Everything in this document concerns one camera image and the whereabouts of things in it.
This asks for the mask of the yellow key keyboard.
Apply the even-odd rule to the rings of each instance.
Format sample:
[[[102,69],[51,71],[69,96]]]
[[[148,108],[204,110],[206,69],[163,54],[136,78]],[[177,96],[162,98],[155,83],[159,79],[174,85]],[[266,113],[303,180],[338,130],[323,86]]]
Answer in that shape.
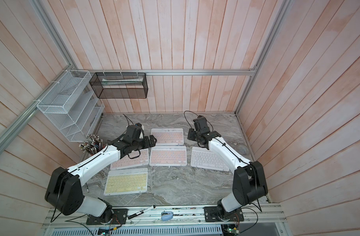
[[[104,190],[105,196],[147,192],[148,169],[124,169],[109,171]]]

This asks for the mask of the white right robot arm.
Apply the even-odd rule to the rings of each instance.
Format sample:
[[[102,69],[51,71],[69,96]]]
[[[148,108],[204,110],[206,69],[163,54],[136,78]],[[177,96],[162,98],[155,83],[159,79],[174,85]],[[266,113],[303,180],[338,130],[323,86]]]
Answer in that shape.
[[[204,116],[193,120],[194,127],[189,129],[188,140],[216,154],[223,160],[233,174],[232,192],[219,200],[214,207],[204,207],[207,222],[240,221],[239,210],[268,194],[265,172],[258,161],[250,161],[235,151],[222,136],[209,127]]]

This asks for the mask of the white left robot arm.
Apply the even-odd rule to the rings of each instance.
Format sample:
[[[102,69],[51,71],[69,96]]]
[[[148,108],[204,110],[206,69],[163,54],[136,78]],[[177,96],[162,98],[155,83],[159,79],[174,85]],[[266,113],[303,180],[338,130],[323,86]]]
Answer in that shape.
[[[86,197],[82,187],[93,176],[108,165],[134,151],[152,148],[157,139],[146,136],[140,123],[129,125],[126,131],[99,152],[67,169],[58,167],[51,175],[45,200],[65,216],[75,212],[95,217],[101,224],[109,224],[113,219],[113,207],[108,202]]]

